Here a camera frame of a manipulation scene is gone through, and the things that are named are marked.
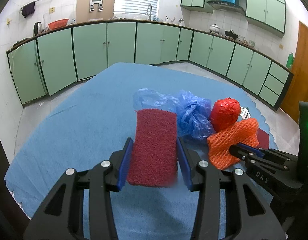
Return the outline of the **red plastic basin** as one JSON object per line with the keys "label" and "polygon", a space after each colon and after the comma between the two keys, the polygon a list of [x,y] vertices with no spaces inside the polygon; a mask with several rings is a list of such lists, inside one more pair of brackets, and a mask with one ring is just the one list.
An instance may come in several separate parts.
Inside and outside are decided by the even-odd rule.
{"label": "red plastic basin", "polygon": [[68,18],[57,20],[57,21],[49,23],[48,27],[49,27],[50,30],[56,30],[56,29],[59,29],[59,28],[63,28],[67,25],[68,21],[69,21]]}

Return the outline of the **dark red scouring pad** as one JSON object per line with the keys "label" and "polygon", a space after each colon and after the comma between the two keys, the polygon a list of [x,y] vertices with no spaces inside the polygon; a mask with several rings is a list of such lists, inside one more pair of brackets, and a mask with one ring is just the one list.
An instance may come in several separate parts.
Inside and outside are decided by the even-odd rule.
{"label": "dark red scouring pad", "polygon": [[177,115],[160,109],[137,111],[128,183],[169,187],[176,182],[177,172]]}
{"label": "dark red scouring pad", "polygon": [[263,149],[269,148],[269,134],[260,128],[257,131],[257,139],[258,139],[259,148],[263,148]]}

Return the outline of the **dark hanging towel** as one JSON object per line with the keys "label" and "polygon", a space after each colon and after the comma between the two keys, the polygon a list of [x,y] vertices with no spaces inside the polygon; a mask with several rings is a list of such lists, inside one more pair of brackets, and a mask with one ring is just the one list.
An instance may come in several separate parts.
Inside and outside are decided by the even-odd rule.
{"label": "dark hanging towel", "polygon": [[32,15],[35,12],[35,1],[24,5],[21,9],[22,16],[27,18],[28,16]]}

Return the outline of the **red plastic bag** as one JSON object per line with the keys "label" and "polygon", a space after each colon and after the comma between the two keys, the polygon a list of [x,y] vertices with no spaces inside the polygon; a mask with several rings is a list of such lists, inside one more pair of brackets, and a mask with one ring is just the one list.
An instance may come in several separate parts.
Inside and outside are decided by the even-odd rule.
{"label": "red plastic bag", "polygon": [[212,108],[210,122],[215,132],[219,132],[233,125],[240,114],[241,106],[236,99],[219,99]]}

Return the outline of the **steel electric kettle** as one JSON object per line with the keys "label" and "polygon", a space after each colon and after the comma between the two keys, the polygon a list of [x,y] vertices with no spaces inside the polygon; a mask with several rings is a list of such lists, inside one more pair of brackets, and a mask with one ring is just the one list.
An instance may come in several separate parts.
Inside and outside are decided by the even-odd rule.
{"label": "steel electric kettle", "polygon": [[40,35],[42,32],[43,32],[43,25],[40,21],[38,21],[34,24],[33,35],[37,36]]}

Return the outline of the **white cooking pot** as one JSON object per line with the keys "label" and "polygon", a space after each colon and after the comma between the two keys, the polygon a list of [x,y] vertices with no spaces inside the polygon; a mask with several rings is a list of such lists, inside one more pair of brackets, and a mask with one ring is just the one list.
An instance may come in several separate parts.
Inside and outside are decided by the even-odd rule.
{"label": "white cooking pot", "polygon": [[209,32],[219,35],[221,28],[217,24],[211,24],[209,27]]}

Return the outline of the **cardboard water purifier box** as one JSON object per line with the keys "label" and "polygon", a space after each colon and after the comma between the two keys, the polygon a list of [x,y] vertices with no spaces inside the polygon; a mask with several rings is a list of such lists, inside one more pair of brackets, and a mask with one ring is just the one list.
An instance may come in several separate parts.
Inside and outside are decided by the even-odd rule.
{"label": "cardboard water purifier box", "polygon": [[75,23],[113,18],[114,2],[115,0],[77,0]]}

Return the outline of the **blue plastic bag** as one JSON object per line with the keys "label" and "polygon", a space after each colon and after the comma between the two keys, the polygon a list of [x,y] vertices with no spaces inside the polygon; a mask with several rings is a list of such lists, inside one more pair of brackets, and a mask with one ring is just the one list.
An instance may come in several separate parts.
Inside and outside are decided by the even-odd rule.
{"label": "blue plastic bag", "polygon": [[177,131],[180,137],[204,143],[215,134],[210,121],[212,102],[186,90],[177,94],[162,94],[157,90],[142,88],[133,95],[133,106],[141,109],[159,109],[177,115]]}

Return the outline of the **green thermos bottle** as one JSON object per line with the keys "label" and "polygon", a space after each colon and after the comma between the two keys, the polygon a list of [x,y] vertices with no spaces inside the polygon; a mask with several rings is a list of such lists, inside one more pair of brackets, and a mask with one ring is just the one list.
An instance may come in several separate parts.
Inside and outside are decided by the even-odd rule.
{"label": "green thermos bottle", "polygon": [[286,67],[287,67],[288,69],[292,68],[293,62],[294,62],[294,54],[293,54],[293,53],[290,53],[290,54],[288,55],[288,58],[287,58]]}

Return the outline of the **brown wooden door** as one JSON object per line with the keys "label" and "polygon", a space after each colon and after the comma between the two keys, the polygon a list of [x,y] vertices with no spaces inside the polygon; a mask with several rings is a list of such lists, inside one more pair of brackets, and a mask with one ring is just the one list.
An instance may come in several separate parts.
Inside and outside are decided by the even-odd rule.
{"label": "brown wooden door", "polygon": [[299,23],[298,44],[292,66],[294,74],[280,108],[295,122],[299,118],[299,102],[308,102],[308,27]]}

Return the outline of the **green lower kitchen cabinets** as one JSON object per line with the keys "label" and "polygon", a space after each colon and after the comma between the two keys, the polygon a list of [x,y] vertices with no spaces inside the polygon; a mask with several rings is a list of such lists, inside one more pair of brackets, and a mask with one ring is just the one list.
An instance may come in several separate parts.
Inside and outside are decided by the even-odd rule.
{"label": "green lower kitchen cabinets", "polygon": [[278,109],[293,73],[268,56],[228,38],[147,21],[101,21],[29,38],[6,53],[21,104],[53,95],[117,62],[189,61]]}

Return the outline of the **black wok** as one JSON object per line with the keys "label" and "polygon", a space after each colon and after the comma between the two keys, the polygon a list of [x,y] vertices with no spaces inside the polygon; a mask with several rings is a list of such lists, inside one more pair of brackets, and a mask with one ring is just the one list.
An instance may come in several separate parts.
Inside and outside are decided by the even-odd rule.
{"label": "black wok", "polygon": [[233,30],[225,30],[225,37],[236,41],[238,39],[238,35]]}

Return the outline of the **green white milk carton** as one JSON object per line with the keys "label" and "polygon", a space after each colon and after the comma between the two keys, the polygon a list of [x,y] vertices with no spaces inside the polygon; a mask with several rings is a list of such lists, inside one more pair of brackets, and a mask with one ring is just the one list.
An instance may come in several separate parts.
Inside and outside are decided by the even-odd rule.
{"label": "green white milk carton", "polygon": [[241,107],[241,113],[239,116],[242,118],[242,120],[250,119],[251,114],[249,113],[249,109],[247,107]]}

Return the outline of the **chrome kitchen faucet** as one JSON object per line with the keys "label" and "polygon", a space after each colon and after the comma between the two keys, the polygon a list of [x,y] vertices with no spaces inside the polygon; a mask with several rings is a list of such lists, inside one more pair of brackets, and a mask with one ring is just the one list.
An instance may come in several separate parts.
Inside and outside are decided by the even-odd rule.
{"label": "chrome kitchen faucet", "polygon": [[147,11],[146,11],[145,15],[148,17],[149,21],[152,20],[152,5],[151,5],[151,3],[148,4]]}

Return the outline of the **blue felt table mat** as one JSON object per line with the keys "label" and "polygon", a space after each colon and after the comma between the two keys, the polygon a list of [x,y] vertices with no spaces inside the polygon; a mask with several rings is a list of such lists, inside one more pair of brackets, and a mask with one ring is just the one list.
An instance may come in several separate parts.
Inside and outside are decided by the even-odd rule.
{"label": "blue felt table mat", "polygon": [[[186,90],[211,101],[234,98],[262,130],[270,130],[255,103],[234,85],[162,67],[116,63],[59,104],[14,157],[5,181],[27,215],[34,215],[66,169],[88,170],[134,137],[133,95],[141,88],[173,95]],[[189,192],[181,179],[172,189],[127,184],[111,200],[119,239],[191,236],[198,193]]]}

